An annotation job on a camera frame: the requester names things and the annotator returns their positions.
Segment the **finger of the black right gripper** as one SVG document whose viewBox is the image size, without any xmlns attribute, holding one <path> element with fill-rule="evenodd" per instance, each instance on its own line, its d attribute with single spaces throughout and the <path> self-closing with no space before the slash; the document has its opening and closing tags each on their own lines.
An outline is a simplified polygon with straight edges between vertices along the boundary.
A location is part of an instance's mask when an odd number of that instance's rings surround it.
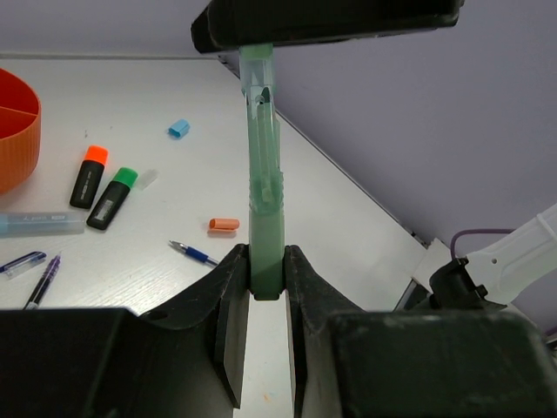
<svg viewBox="0 0 557 418">
<path fill-rule="evenodd" d="M 211 1 L 191 24 L 191 38 L 210 54 L 398 36 L 454 27 L 459 16 L 459 1 Z"/>
</svg>

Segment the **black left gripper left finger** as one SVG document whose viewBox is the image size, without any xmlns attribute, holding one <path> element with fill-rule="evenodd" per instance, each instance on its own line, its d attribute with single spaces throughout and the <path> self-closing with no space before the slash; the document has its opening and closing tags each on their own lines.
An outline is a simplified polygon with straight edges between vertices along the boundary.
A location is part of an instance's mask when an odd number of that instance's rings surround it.
<svg viewBox="0 0 557 418">
<path fill-rule="evenodd" d="M 230 417 L 241 402 L 249 254 L 149 312 L 4 310 L 4 417 Z"/>
</svg>

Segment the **green translucent highlighter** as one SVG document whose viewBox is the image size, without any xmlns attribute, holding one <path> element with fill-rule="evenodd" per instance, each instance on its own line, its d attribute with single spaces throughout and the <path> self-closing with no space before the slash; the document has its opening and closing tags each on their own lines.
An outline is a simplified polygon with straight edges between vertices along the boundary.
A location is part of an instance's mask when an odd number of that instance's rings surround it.
<svg viewBox="0 0 557 418">
<path fill-rule="evenodd" d="M 239 63 L 249 149 L 249 288 L 255 300 L 277 300 L 285 288 L 285 215 L 273 46 L 243 46 Z"/>
</svg>

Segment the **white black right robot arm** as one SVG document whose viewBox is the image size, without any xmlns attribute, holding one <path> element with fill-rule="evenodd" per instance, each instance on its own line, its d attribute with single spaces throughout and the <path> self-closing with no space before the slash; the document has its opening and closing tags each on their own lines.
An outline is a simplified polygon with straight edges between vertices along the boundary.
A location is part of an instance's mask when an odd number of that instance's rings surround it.
<svg viewBox="0 0 557 418">
<path fill-rule="evenodd" d="M 191 25 L 202 54 L 238 51 L 249 146 L 250 289 L 257 300 L 285 290 L 284 176 L 273 51 L 398 36 L 454 26 L 459 1 L 212 1 Z M 443 307 L 478 300 L 504 306 L 556 268 L 556 211 L 548 208 L 494 244 L 453 258 L 430 282 Z"/>
</svg>

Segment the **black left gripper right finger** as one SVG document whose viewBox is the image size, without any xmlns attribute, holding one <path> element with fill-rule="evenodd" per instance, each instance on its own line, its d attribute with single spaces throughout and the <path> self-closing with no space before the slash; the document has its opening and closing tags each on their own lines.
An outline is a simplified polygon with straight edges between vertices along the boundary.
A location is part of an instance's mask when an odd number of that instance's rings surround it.
<svg viewBox="0 0 557 418">
<path fill-rule="evenodd" d="M 285 250 L 297 417 L 553 417 L 556 362 L 526 319 L 491 307 L 367 312 Z"/>
</svg>

